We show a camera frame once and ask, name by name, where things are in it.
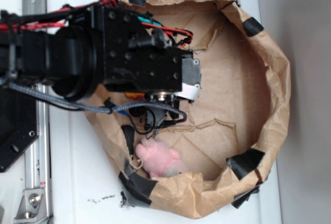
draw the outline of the brown paper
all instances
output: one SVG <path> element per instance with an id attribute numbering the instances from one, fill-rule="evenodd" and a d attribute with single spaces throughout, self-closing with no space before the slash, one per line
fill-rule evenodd
<path id="1" fill-rule="evenodd" d="M 162 139 L 182 153 L 191 172 L 158 183 L 151 207 L 200 218 L 231 203 L 234 197 L 266 180 L 287 135 L 290 100 L 290 65 L 266 31 L 247 37 L 243 22 L 250 18 L 235 0 L 146 0 L 146 7 L 165 26 L 194 33 L 190 47 L 203 50 L 202 92 L 193 105 L 180 103 L 188 120 L 164 129 Z M 111 96 L 116 104 L 129 102 L 124 94 L 98 88 L 89 103 L 100 106 Z M 104 150 L 124 170 L 129 159 L 119 114 L 86 114 Z M 136 135 L 135 145 L 141 136 Z M 265 152 L 260 165 L 239 180 L 226 159 L 248 148 Z M 147 177 L 141 169 L 139 175 Z"/>

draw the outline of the pink plush toy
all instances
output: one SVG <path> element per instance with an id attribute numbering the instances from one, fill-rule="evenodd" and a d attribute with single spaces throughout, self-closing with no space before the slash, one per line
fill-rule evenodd
<path id="1" fill-rule="evenodd" d="M 141 144 L 136 146 L 136 155 L 144 160 L 143 168 L 151 178 L 175 176 L 189 171 L 179 151 L 153 138 L 143 138 Z"/>

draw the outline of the red wire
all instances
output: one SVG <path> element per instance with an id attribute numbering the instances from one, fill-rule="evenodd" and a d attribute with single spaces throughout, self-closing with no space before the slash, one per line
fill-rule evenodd
<path id="1" fill-rule="evenodd" d="M 162 30 L 164 30 L 164 33 L 167 35 L 173 35 L 173 32 L 180 33 L 182 35 L 186 35 L 189 38 L 189 40 L 187 42 L 184 42 L 183 44 L 181 44 L 179 46 L 179 48 L 183 48 L 185 46 L 185 44 L 189 44 L 191 42 L 191 40 L 193 39 L 193 34 L 189 31 L 186 31 L 183 29 L 176 29 L 176 28 L 170 28 L 170 27 L 165 27 L 165 26 L 157 26 L 157 25 L 153 25 L 150 23 L 146 23 L 146 22 L 142 22 L 142 24 L 144 26 L 162 29 Z"/>
<path id="2" fill-rule="evenodd" d="M 111 3 L 113 6 L 117 7 L 117 2 L 115 0 L 100 0 L 98 1 L 98 4 L 101 4 L 101 5 L 104 5 L 104 4 L 109 4 Z M 75 9 L 75 8 L 85 8 L 87 5 L 80 5 L 80 6 L 75 6 L 73 8 L 70 8 L 70 7 L 64 7 L 64 8 L 61 8 L 59 10 L 56 10 L 56 11 L 53 11 L 52 13 L 57 13 L 57 12 L 63 12 L 63 11 L 69 11 L 69 10 L 72 10 L 72 9 Z"/>
<path id="3" fill-rule="evenodd" d="M 157 25 L 153 25 L 153 24 L 149 24 L 149 23 L 145 23 L 145 22 L 142 22 L 142 24 L 144 26 L 159 28 L 159 29 L 162 29 L 162 30 L 165 30 L 165 31 L 181 32 L 181 33 L 184 33 L 186 36 L 190 37 L 191 39 L 193 39 L 192 33 L 190 33 L 189 31 L 183 30 L 183 29 L 176 29 L 176 28 L 165 27 L 165 26 L 157 26 Z"/>
<path id="4" fill-rule="evenodd" d="M 36 24 L 30 24 L 30 25 L 21 25 L 20 29 L 22 30 L 37 30 L 42 28 L 51 28 L 51 27 L 65 27 L 66 25 L 64 23 L 59 22 L 48 22 L 48 23 L 36 23 Z M 14 31 L 17 31 L 17 25 L 13 25 Z M 9 31 L 9 28 L 7 24 L 0 24 L 0 31 L 7 32 Z"/>

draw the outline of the paper bag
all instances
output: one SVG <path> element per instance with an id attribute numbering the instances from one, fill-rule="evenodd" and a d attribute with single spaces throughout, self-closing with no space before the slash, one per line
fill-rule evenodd
<path id="1" fill-rule="evenodd" d="M 290 65 L 263 26 L 236 0 L 120 0 L 153 14 L 165 26 L 188 29 L 201 63 L 202 92 L 194 104 L 182 101 L 185 123 L 163 129 L 156 139 L 179 150 L 189 173 L 149 179 L 135 169 L 134 134 L 120 114 L 86 113 L 123 184 L 130 205 L 189 218 L 226 204 L 238 207 L 263 183 L 288 132 Z M 100 86 L 89 103 L 130 102 Z"/>

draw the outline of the small debris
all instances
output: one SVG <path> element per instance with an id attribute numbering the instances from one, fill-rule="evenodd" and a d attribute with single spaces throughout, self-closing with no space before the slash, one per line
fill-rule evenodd
<path id="1" fill-rule="evenodd" d="M 103 197 L 102 199 L 104 200 L 104 199 L 113 198 L 113 197 L 115 197 L 115 195 Z"/>
<path id="2" fill-rule="evenodd" d="M 94 202 L 95 204 L 97 204 L 98 202 L 101 202 L 101 200 L 105 200 L 105 199 L 113 198 L 113 197 L 115 197 L 115 195 L 105 196 L 105 197 L 103 197 L 103 198 L 100 199 L 100 200 L 88 199 L 87 201 L 88 201 L 88 202 Z"/>
<path id="3" fill-rule="evenodd" d="M 95 204 L 97 204 L 97 202 L 94 199 L 88 199 L 88 202 L 94 202 Z"/>
<path id="4" fill-rule="evenodd" d="M 126 199 L 126 197 L 125 197 L 123 191 L 121 192 L 121 196 L 122 196 L 122 200 L 121 200 L 121 202 L 119 203 L 119 207 L 120 207 L 120 208 L 125 208 L 125 209 L 129 210 L 130 208 L 134 207 L 134 206 L 131 206 L 131 205 L 127 205 L 127 204 L 126 204 L 127 199 Z"/>

